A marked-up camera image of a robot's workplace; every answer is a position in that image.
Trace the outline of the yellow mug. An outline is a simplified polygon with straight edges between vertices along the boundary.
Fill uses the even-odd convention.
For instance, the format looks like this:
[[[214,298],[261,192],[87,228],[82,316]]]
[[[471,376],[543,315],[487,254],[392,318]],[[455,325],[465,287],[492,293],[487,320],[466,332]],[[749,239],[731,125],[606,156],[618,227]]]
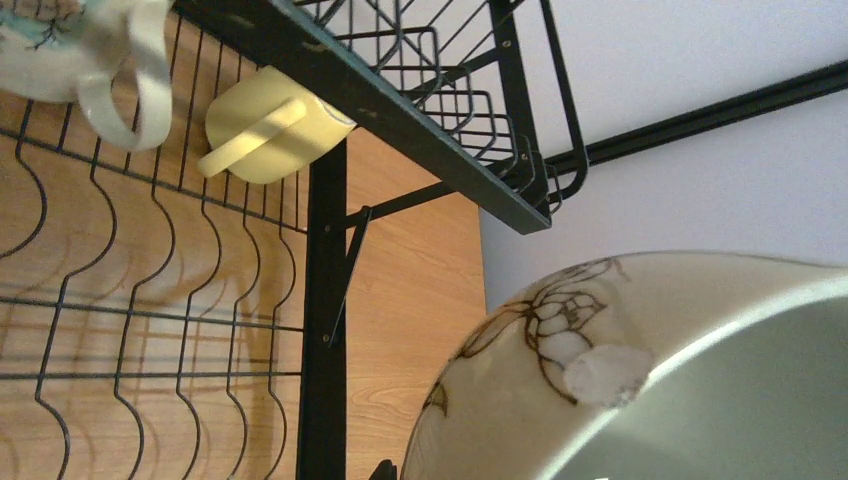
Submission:
[[[211,151],[197,162],[203,176],[228,171],[245,182],[265,185],[330,152],[356,122],[265,66],[215,98],[204,127]]]

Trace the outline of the white bowl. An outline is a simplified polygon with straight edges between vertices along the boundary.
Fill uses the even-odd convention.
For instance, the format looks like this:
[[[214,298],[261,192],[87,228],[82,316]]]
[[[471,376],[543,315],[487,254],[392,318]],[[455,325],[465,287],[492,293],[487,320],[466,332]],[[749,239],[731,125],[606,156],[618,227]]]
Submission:
[[[843,479],[847,271],[698,251],[531,284],[448,360],[404,479]]]

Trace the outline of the black wire dish rack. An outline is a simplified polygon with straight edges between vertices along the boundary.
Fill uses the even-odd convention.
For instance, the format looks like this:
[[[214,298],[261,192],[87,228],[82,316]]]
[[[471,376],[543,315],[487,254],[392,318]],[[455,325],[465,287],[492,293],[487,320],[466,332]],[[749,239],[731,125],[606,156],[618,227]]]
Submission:
[[[520,1],[179,1],[172,130],[130,153],[1,96],[1,475],[341,479],[345,301],[371,222],[467,194],[521,232],[577,188],[537,150]],[[267,186],[205,178],[213,100],[266,65],[431,185],[348,209],[343,141]]]

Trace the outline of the white floral mug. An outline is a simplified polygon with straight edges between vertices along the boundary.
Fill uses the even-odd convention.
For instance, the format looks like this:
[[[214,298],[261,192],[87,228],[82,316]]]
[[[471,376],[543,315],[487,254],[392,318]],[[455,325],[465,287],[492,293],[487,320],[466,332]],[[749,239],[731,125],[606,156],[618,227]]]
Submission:
[[[165,45],[170,1],[4,1],[1,88],[28,99],[76,103],[93,130],[127,151],[161,145],[172,121]],[[112,82],[133,64],[139,117],[120,116]]]

